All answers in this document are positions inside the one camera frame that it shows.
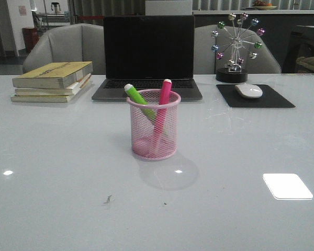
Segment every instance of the green highlighter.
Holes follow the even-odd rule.
[[[141,96],[141,94],[135,89],[132,84],[125,85],[125,92],[131,98],[132,101],[141,105],[147,105],[148,102]],[[152,122],[155,122],[156,113],[151,109],[141,109],[144,115]]]

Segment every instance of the colored ball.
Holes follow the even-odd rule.
[[[237,59],[237,63],[238,63],[238,64],[243,64],[243,62],[244,62],[244,59],[243,59],[243,58],[238,58],[238,59]]]
[[[235,14],[235,13],[231,13],[231,14],[228,15],[228,19],[229,19],[230,21],[235,20],[235,18],[236,18],[236,14]]]
[[[252,26],[256,26],[256,25],[258,25],[259,23],[260,23],[260,21],[259,21],[257,18],[254,18],[254,19],[251,20],[251,25],[252,25]]]
[[[248,18],[248,16],[249,16],[249,15],[244,12],[244,13],[241,14],[241,19],[242,19],[242,20],[246,20],[246,19]]]
[[[216,38],[219,35],[219,32],[217,30],[214,30],[210,33],[212,38]]]
[[[258,30],[256,31],[256,33],[257,33],[258,36],[262,36],[262,35],[264,35],[265,30],[264,30],[263,28],[260,28],[260,29],[258,29]]]
[[[232,61],[231,59],[228,60],[228,63],[226,64],[227,67],[232,67],[233,65],[235,65],[235,62]]]
[[[256,52],[250,52],[250,53],[249,53],[249,57],[250,57],[251,59],[255,59],[255,58],[257,57],[257,53],[256,53]]]
[[[262,47],[262,43],[261,42],[256,42],[254,45],[253,45],[256,49],[259,49]]]
[[[217,54],[216,54],[216,58],[217,58],[218,60],[222,59],[222,58],[223,58],[223,53],[222,53],[222,52],[217,53]]]
[[[223,29],[225,27],[225,22],[221,21],[221,22],[218,22],[218,28],[219,29]]]
[[[211,50],[214,51],[214,52],[216,52],[216,51],[219,50],[219,46],[218,46],[218,45],[213,45],[213,46],[211,47]]]

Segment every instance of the floor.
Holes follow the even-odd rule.
[[[0,56],[0,75],[21,75],[24,56]]]

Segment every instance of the black mouse pad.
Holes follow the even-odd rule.
[[[235,85],[216,85],[230,107],[246,108],[294,108],[290,101],[268,85],[257,85],[263,95],[260,98],[243,98],[235,89]]]

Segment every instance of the pink mesh pen holder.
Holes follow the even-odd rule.
[[[148,105],[127,98],[130,104],[132,150],[142,159],[168,158],[177,149],[177,107],[181,97],[171,92],[169,103],[159,105],[160,89],[140,90],[139,93]]]

